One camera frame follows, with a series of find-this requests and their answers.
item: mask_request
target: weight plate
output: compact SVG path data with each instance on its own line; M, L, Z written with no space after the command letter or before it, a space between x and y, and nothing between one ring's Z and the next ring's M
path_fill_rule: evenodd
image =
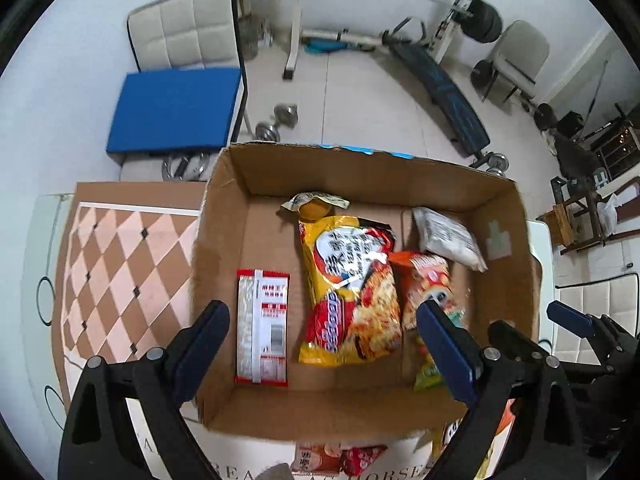
M471 84L476 89L486 88L494 74L494 66L490 61L482 59L476 63L471 71Z
M495 10L494 7L491 7L491 9L493 13L491 28L482 37L482 40L480 41L480 43L493 43L498 38L500 38L500 35L502 34L502 18L500 17L500 14L498 14L498 11Z
M537 106L533 114L533 120L541 132L552 128L558 122L553 108L547 103L542 103Z
M460 28L465 36L472 40L481 41L487 35L494 23L495 9L482 0L471 0L468 9L472 16L460 23Z

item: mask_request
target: white snack package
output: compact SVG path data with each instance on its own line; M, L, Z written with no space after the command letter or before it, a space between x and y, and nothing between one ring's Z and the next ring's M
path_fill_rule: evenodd
M238 270L236 382L287 385L289 275Z
M487 270L480 247L466 227L427 207L412 211L420 233L420 252L439 254L478 272Z

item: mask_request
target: cardboard flap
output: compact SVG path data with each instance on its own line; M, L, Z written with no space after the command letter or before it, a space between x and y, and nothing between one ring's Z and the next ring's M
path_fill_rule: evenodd
M402 436L439 428L462 417L466 406L445 386L414 393L410 388L296 392L238 386L209 428L257 438L330 442Z
M229 332L200 385L196 402L200 416L215 416L234 387L236 372L236 270L240 266L249 196L223 150L207 185L200 229L193 253L193 312L200 315L211 300L227 304Z
M273 143L233 144L229 151L254 195L322 190L358 202L461 212L514 189L484 171L384 152Z
M513 323L532 337L538 310L524 206L513 189L474 211L470 229L486 259L487 272L474 274L476 309L472 335L480 346L489 343L487 329L498 320Z

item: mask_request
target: cardboard box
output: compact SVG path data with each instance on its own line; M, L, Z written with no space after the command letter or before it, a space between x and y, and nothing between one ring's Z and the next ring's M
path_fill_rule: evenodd
M525 211L511 180L389 153L235 144L216 162L194 248L194 317L214 298L231 312L229 334L196 397L203 423L225 433L327 442L406 435L462 416L465 406L445 386L413 391L420 361L409 337L402 349L371 364L321 368L298 363L312 306L297 222L280 204L306 190L344 197L351 201L348 214L390 224L396 251L417 249L413 206L461 221L478 239L489 267L483 274L457 264L451 269L470 332L487 345L489 323L505 319L532 334L537 305ZM288 388L234 382L239 268L290 274Z

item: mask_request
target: red and white snack package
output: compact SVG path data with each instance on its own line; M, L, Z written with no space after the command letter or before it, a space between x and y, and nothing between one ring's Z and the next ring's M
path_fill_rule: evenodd
M238 270L236 381L287 386L289 275Z
M339 444L296 444L296 457L291 464L294 474L338 476Z
M341 469L348 476L359 476L373 464L384 451L386 446L352 447L342 452L340 459Z

